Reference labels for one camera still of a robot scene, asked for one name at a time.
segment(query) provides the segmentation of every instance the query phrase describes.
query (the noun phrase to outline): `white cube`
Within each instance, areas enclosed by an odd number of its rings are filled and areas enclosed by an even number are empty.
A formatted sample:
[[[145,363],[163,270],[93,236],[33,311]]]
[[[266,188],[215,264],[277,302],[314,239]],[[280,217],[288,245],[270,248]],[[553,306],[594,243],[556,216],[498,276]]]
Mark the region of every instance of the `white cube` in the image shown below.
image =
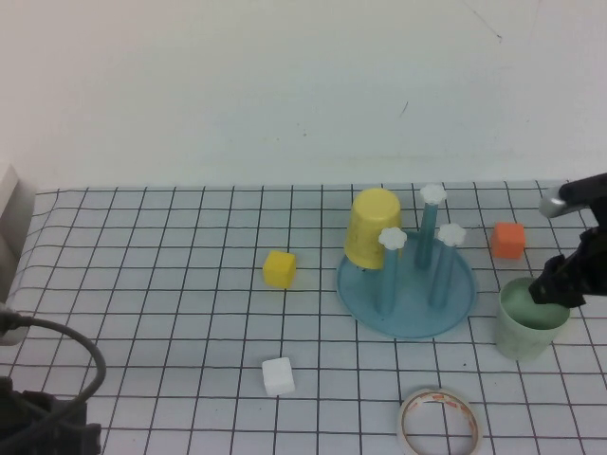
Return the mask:
[[[288,357],[273,358],[262,363],[264,385],[269,396],[282,395],[295,390],[291,362]]]

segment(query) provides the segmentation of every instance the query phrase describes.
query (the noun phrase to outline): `white flower cap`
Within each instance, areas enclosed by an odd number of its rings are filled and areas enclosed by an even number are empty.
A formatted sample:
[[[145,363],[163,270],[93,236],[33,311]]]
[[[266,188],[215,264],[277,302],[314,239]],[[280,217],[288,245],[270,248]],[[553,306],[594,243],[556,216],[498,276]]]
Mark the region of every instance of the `white flower cap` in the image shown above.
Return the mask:
[[[466,230],[455,223],[443,225],[436,236],[446,246],[460,246],[466,239]]]
[[[447,199],[447,193],[442,185],[426,185],[419,193],[426,204],[438,206]]]
[[[386,249],[401,249],[405,246],[405,242],[407,242],[407,234],[398,227],[385,227],[379,234],[379,242]]]

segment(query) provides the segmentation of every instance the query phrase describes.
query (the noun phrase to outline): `roll of tape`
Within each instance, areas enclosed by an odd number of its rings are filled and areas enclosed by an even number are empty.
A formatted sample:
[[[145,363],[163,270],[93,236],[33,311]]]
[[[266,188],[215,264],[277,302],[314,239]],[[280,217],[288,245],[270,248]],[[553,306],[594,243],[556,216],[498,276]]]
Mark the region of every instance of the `roll of tape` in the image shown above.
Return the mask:
[[[407,435],[407,431],[405,429],[405,417],[409,412],[419,408],[420,405],[429,402],[444,403],[446,406],[450,406],[462,412],[462,414],[468,420],[468,425],[472,434],[472,449],[470,452],[468,452],[468,455],[477,454],[483,441],[483,429],[478,421],[478,418],[476,417],[476,414],[465,399],[452,391],[446,391],[444,389],[438,389],[435,391],[432,389],[422,389],[421,391],[412,393],[403,402],[398,413],[397,435],[400,443],[405,449],[405,453],[407,455],[423,455],[422,453],[415,451],[411,445],[411,442],[409,441],[409,436]]]

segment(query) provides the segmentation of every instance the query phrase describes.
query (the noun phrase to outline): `block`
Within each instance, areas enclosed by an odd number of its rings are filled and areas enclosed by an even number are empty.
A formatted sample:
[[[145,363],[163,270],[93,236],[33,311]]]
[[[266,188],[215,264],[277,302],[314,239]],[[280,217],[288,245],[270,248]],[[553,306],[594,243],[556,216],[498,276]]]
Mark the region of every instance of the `block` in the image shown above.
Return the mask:
[[[288,289],[295,277],[295,255],[272,250],[264,263],[264,281],[268,286]]]
[[[295,381],[288,357],[273,358],[262,363],[264,386],[269,396],[295,391]]]
[[[496,223],[491,235],[495,258],[519,259],[524,251],[524,227],[520,223]]]

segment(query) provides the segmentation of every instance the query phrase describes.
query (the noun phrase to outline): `blue plate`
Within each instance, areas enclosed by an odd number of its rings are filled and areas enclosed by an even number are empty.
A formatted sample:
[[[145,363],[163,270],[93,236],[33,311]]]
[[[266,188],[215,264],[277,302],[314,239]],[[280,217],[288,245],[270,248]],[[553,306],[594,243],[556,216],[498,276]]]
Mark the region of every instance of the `blue plate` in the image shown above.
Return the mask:
[[[398,260],[394,312],[382,317],[374,302],[379,294],[380,270],[357,267],[344,257],[338,267],[337,291],[352,316],[364,325],[388,337],[436,337],[455,327],[476,302],[476,280],[466,260],[455,251],[447,303],[431,308],[428,296],[442,243],[434,239],[432,264],[427,270],[414,267],[418,232],[407,232],[407,244]]]

